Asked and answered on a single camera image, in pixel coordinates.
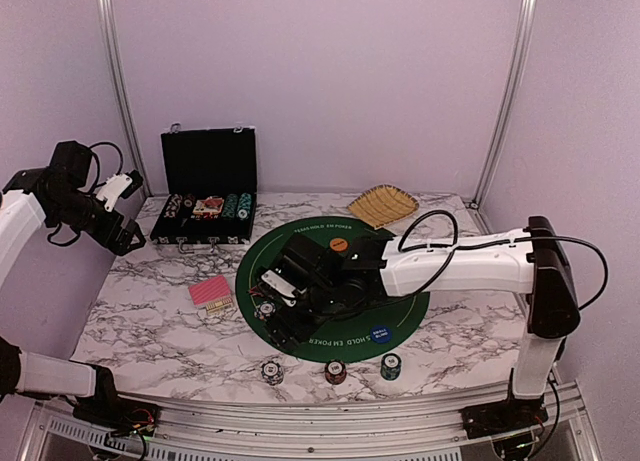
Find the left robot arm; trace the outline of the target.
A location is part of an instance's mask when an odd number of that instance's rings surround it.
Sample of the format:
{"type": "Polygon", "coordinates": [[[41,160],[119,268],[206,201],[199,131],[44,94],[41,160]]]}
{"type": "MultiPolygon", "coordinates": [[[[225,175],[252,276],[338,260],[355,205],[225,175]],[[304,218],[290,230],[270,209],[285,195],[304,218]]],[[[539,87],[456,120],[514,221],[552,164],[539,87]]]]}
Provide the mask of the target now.
{"type": "MultiPolygon", "coordinates": [[[[142,176],[137,170],[118,170],[105,181],[89,182],[89,173],[99,169],[93,147],[70,140],[56,144],[48,166],[22,170],[11,178],[1,192],[3,276],[41,227],[58,233],[68,226],[116,256],[145,245],[138,223],[115,209],[119,199],[141,188],[142,176]]],[[[73,396],[75,415],[94,415],[106,426],[119,425],[135,409],[118,395],[110,369],[29,353],[8,341],[1,343],[1,394],[73,396]]]]}

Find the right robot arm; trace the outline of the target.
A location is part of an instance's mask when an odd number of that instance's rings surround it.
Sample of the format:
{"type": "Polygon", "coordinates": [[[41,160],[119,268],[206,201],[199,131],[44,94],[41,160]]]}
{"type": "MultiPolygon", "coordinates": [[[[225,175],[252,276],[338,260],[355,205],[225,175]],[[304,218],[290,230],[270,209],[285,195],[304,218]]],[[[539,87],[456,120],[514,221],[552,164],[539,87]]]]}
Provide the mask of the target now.
{"type": "Polygon", "coordinates": [[[291,351],[324,324],[400,304],[433,291],[501,291],[526,296],[527,324],[510,378],[511,394],[495,419],[515,429],[534,412],[561,342],[581,316],[571,266],[547,218],[523,229],[480,237],[427,240],[362,236],[339,252],[302,233],[291,235],[260,274],[275,301],[266,333],[291,351]]]}

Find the blue ten chip stack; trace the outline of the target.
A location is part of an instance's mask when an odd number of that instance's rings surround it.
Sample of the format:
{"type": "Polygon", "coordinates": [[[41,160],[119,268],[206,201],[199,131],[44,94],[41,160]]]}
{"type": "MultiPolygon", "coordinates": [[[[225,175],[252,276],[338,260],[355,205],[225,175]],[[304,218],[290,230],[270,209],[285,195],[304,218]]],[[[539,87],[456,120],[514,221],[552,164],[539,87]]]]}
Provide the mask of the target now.
{"type": "Polygon", "coordinates": [[[270,386],[278,385],[284,379],[284,370],[277,361],[267,360],[261,365],[261,377],[270,386]]]}

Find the placed ten chips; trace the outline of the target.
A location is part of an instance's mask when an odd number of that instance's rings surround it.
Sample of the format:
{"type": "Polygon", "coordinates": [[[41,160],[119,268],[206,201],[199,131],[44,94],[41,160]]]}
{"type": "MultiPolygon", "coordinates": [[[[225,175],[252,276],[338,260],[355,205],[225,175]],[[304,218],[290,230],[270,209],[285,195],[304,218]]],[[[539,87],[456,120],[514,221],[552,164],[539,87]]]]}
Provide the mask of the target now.
{"type": "Polygon", "coordinates": [[[254,317],[261,321],[266,321],[276,312],[276,305],[273,302],[265,301],[260,303],[254,310],[254,317]]]}

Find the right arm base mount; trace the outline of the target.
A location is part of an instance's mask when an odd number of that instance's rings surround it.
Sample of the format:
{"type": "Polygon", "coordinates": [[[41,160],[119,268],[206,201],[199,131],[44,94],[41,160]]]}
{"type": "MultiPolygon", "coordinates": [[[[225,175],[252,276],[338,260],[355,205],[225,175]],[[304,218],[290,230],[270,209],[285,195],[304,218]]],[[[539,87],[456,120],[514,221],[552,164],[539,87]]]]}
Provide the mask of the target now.
{"type": "Polygon", "coordinates": [[[469,439],[499,435],[528,428],[548,420],[538,402],[506,400],[465,407],[460,410],[463,429],[469,439]]]}

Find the blue small blind button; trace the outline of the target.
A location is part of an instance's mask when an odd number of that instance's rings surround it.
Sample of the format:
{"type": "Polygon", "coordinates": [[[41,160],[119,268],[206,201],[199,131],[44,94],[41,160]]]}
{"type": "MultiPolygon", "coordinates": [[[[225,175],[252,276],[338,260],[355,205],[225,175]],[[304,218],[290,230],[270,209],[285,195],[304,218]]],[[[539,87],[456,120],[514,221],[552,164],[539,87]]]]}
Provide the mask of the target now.
{"type": "Polygon", "coordinates": [[[386,344],[392,340],[392,330],[385,325],[373,326],[369,331],[370,340],[376,344],[386,344]]]}

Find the orange big blind button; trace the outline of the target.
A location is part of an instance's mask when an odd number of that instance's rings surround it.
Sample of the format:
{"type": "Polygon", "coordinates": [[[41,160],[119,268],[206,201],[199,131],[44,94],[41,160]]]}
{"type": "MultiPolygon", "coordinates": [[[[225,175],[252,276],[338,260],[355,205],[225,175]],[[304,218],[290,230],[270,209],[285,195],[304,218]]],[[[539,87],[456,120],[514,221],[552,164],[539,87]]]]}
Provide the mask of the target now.
{"type": "Polygon", "coordinates": [[[349,243],[344,238],[336,237],[329,242],[329,247],[335,252],[342,253],[348,250],[349,243]]]}

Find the green fifty chip stack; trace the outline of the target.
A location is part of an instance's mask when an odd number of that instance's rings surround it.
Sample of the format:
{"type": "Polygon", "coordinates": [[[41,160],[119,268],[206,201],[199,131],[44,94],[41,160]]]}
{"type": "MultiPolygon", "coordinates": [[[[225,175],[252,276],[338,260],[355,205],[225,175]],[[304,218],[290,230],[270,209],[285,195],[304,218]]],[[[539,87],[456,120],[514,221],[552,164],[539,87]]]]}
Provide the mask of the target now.
{"type": "Polygon", "coordinates": [[[381,359],[380,375],[386,381],[399,378],[402,370],[401,358],[395,353],[387,353],[381,359]]]}

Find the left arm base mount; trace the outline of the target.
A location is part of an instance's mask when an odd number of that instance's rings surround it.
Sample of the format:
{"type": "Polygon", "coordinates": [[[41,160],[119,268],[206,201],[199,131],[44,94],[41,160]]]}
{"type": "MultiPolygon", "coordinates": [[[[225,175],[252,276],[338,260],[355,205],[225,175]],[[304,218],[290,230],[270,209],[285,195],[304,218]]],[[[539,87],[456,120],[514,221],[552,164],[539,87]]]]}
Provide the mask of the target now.
{"type": "Polygon", "coordinates": [[[109,428],[114,437],[152,434],[159,413],[158,405],[131,399],[120,399],[110,406],[92,398],[80,398],[73,408],[75,418],[109,428]]]}

